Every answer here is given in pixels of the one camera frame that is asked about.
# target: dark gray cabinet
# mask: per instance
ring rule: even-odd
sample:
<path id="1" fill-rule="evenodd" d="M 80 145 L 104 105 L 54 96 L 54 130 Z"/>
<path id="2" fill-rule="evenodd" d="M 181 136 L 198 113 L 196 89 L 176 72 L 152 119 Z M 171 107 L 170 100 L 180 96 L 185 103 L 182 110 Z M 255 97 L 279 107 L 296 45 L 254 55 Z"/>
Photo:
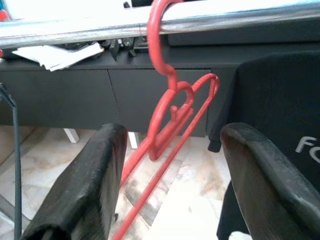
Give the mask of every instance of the dark gray cabinet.
<path id="1" fill-rule="evenodd" d="M 153 111 L 168 88 L 167 78 L 153 69 L 111 69 L 108 72 L 119 108 L 120 122 L 129 131 L 147 132 Z M 204 74 L 210 73 L 210 70 L 183 69 L 177 72 L 180 81 L 193 84 Z M 206 83 L 195 95 L 193 116 L 204 103 L 208 91 L 209 84 Z M 182 92 L 175 98 L 174 104 L 180 107 L 185 99 L 186 94 Z M 164 126 L 169 119 L 170 115 L 167 112 L 162 125 Z M 192 135 L 204 137 L 206 126 L 207 114 L 202 117 Z"/>
<path id="2" fill-rule="evenodd" d="M 98 129 L 120 120 L 107 70 L 0 71 L 0 82 L 17 102 L 20 125 Z M 0 114 L 0 125 L 12 124 L 3 102 Z"/>

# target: red plastic hanger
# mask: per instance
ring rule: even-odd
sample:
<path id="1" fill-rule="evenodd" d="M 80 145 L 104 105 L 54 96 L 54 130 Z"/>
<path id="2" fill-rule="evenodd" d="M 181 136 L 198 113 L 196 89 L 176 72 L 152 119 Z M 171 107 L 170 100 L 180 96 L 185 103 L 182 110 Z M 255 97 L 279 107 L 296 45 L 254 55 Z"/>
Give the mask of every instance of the red plastic hanger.
<path id="1" fill-rule="evenodd" d="M 148 197 L 169 167 L 170 163 L 173 161 L 180 148 L 183 146 L 192 131 L 195 129 L 201 117 L 206 112 L 219 88 L 220 80 L 213 73 L 204 75 L 203 77 L 199 78 L 193 85 L 189 84 L 186 81 L 178 81 L 177 71 L 175 70 L 175 68 L 171 65 L 166 64 L 163 59 L 161 52 L 161 41 L 159 36 L 161 18 L 165 9 L 170 4 L 181 2 L 183 1 L 154 0 L 152 3 L 150 17 L 147 24 L 149 55 L 154 68 L 160 74 L 167 76 L 168 89 L 161 97 L 153 112 L 147 132 L 147 137 L 143 140 L 138 149 L 130 156 L 123 167 L 121 185 L 125 183 L 127 178 L 130 176 L 132 171 L 135 169 L 137 164 L 146 153 L 149 154 L 149 158 L 152 161 L 156 161 L 159 159 L 162 153 L 170 145 L 172 140 L 177 136 L 180 130 L 193 115 L 194 110 L 192 106 L 194 103 L 195 94 L 206 82 L 210 82 L 209 95 L 200 110 L 192 119 L 185 132 L 182 134 L 181 139 L 179 140 L 177 145 L 173 148 L 172 152 L 167 157 L 165 162 L 152 177 L 151 181 L 145 188 L 144 192 L 141 194 L 136 205 L 133 206 L 131 211 L 128 213 L 128 215 L 124 219 L 123 224 L 120 226 L 118 232 L 113 236 L 112 240 L 120 240 L 126 234 L 131 223 L 147 201 Z M 171 105 L 177 94 L 183 91 L 186 92 L 186 101 L 184 102 L 184 104 L 180 108 L 177 108 L 175 105 Z M 163 117 L 169 107 L 171 119 L 166 124 L 166 126 L 162 130 L 160 130 Z"/>

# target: tiled floor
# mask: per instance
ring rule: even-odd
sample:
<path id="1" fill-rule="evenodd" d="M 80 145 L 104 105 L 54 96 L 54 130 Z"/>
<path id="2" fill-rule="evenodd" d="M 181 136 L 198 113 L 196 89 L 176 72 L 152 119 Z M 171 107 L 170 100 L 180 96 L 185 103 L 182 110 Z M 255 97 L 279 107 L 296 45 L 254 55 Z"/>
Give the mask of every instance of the tiled floor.
<path id="1" fill-rule="evenodd" d="M 23 142 L 22 204 L 27 218 L 33 218 L 55 179 L 94 132 L 78 130 L 80 142 L 73 144 L 63 129 L 38 128 Z M 216 239 L 222 200 L 230 176 L 223 153 L 207 151 L 208 144 L 207 138 L 188 139 L 124 239 Z M 132 152 L 128 147 L 126 159 Z M 151 162 L 145 156 L 127 180 L 120 190 L 116 207 L 119 217 L 111 226 L 110 235 L 117 230 L 168 154 L 169 150 L 157 162 Z M 14 166 L 0 176 L 0 194 L 14 203 Z M 13 223 L 0 216 L 0 240 L 11 239 Z"/>

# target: metal rod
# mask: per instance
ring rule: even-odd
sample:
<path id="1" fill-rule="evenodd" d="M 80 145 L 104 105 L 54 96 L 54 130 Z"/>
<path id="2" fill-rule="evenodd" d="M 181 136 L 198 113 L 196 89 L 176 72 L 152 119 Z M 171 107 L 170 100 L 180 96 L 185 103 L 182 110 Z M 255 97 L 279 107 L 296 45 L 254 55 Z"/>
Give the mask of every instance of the metal rod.
<path id="1" fill-rule="evenodd" d="M 124 9 L 117 16 L 2 22 L 0 48 L 64 44 L 145 36 L 150 7 Z M 320 18 L 320 0 L 191 1 L 172 5 L 161 34 L 201 32 L 263 23 Z"/>
<path id="2" fill-rule="evenodd" d="M 0 96 L 12 108 L 13 132 L 15 142 L 15 212 L 14 212 L 14 240 L 19 240 L 22 233 L 22 193 L 21 193 L 21 153 L 18 110 L 16 102 L 8 93 L 5 85 L 0 83 Z"/>

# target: chrome bar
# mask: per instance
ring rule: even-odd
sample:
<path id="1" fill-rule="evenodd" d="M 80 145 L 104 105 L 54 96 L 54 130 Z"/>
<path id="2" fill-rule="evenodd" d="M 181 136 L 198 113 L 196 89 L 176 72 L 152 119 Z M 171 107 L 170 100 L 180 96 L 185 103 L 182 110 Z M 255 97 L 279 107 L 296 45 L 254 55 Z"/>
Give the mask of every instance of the chrome bar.
<path id="1" fill-rule="evenodd" d="M 124 9 L 116 17 L 18 20 L 0 23 L 0 48 L 53 45 L 145 36 L 150 7 Z M 161 34 L 212 31 L 272 22 L 320 18 L 320 0 L 191 1 L 172 5 Z"/>

